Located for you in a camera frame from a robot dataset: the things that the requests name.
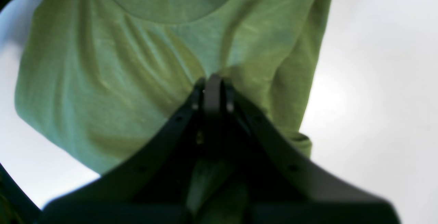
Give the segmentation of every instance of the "white background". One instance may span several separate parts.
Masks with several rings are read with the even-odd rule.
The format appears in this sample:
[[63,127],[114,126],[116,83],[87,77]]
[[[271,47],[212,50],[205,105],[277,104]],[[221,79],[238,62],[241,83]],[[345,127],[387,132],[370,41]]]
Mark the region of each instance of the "white background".
[[[31,14],[0,14],[0,162],[42,208],[99,176],[17,117]],[[391,201],[404,224],[438,223],[438,0],[333,0],[301,132],[311,159]]]

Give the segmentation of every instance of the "green t-shirt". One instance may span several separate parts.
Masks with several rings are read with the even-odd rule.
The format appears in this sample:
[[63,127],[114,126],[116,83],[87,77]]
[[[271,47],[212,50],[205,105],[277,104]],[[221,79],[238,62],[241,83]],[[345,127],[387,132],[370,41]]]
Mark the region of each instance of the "green t-shirt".
[[[218,73],[310,156],[311,141],[298,130],[329,7],[330,0],[43,0],[22,56],[17,113],[103,174],[152,139],[200,77]],[[211,182],[222,182],[216,174],[232,171],[215,165],[200,162],[209,176],[194,173],[194,212]],[[244,199],[241,189],[229,184],[216,199]],[[219,215],[231,219],[207,211],[203,221],[238,222],[230,213],[239,207],[227,208]]]

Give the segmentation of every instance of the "white wall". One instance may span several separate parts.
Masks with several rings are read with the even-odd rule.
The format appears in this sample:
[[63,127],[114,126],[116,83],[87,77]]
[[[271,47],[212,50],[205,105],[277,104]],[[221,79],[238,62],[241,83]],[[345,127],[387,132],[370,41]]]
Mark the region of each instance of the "white wall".
[[[33,9],[0,14],[0,162],[43,207],[99,176],[14,111]],[[301,132],[312,160],[393,203],[404,224],[438,223],[438,0],[333,0]]]

